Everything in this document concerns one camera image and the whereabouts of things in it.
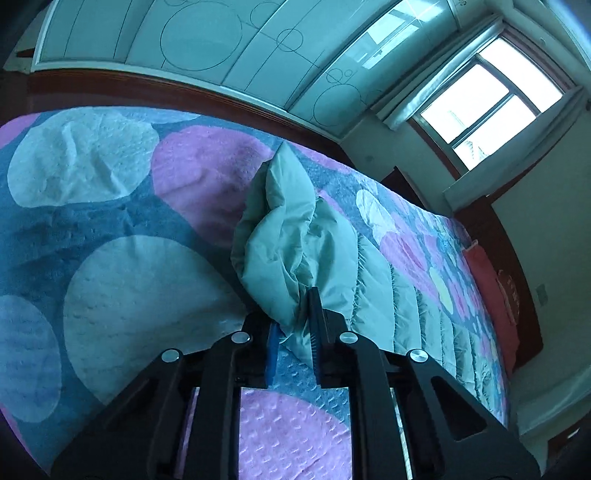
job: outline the red pillow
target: red pillow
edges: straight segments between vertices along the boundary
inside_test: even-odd
[[[491,316],[505,370],[507,375],[511,375],[519,347],[519,336],[514,316],[507,309],[505,296],[499,286],[495,269],[484,249],[478,245],[478,242],[474,242],[463,253],[482,296],[482,301]]]
[[[496,273],[496,280],[501,288],[511,321],[517,325],[519,323],[519,294],[515,282],[511,275],[504,270],[499,270]]]

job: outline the curtain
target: curtain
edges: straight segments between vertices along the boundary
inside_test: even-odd
[[[411,118],[454,73],[503,30],[502,17],[491,15],[455,36],[430,60],[411,72],[372,110],[390,129]]]
[[[573,125],[586,102],[582,87],[569,90],[499,150],[463,175],[443,192],[452,211],[490,195],[541,159]]]

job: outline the window frame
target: window frame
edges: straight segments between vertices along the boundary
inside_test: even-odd
[[[497,40],[498,38],[505,40],[509,45],[511,45],[531,63],[538,67],[546,76],[546,78],[551,81],[555,87],[560,92],[562,92],[562,94],[566,93],[575,86],[571,78],[564,72],[562,68],[556,64],[556,62],[554,62],[545,52],[537,47],[529,38],[521,34],[516,29],[506,25],[504,29],[494,39],[491,40],[490,43]],[[472,125],[466,127],[458,136],[456,136],[456,138],[448,143],[431,126],[431,124],[423,118],[422,113],[452,84],[454,84],[468,70],[477,64],[481,65],[487,72],[499,80],[509,90],[509,92],[501,100],[489,108],[478,120],[476,120]],[[458,179],[460,176],[466,174],[469,171],[469,168],[458,156],[454,148],[461,145],[463,141],[469,138],[470,135],[478,130],[478,128],[480,128],[490,117],[497,113],[514,96],[519,98],[536,117],[540,114],[540,110],[517,85],[509,80],[507,76],[504,75],[494,65],[482,58],[479,53],[476,53],[461,69],[459,69],[452,77],[443,83],[443,85],[433,95],[431,95],[429,100],[421,107],[421,109],[415,115],[413,115],[412,120],[418,124],[418,127],[425,131],[425,133],[433,140],[443,155],[447,157],[449,163],[444,163],[452,176]]]

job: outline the wooden headboard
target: wooden headboard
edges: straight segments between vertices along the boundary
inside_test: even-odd
[[[519,349],[515,368],[519,368],[541,352],[544,342],[534,299],[531,297],[530,287],[517,253],[487,197],[481,197],[456,212],[455,218],[464,225],[473,240],[478,240],[495,270],[506,271],[515,282],[519,294]]]
[[[202,113],[285,138],[355,169],[345,151],[286,117],[243,100],[186,83],[137,73],[95,69],[34,72],[27,79],[28,111],[45,112],[77,106],[149,106]]]

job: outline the bedspread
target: bedspread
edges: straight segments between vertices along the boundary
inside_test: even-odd
[[[159,352],[206,349],[240,329],[254,302],[230,263],[233,231],[255,172],[283,142],[148,108],[46,112],[0,128],[0,404],[43,468]],[[289,147],[317,195],[417,299],[445,312],[452,335],[465,332],[463,361],[486,359],[486,406],[506,424],[495,334],[461,253],[465,230],[324,155]],[[312,464],[350,477],[346,390],[321,390],[283,347],[271,390],[243,394],[245,478],[271,478],[260,471],[268,458],[273,478],[304,478]],[[288,439],[262,434],[271,425]],[[322,440],[308,448],[313,438]]]

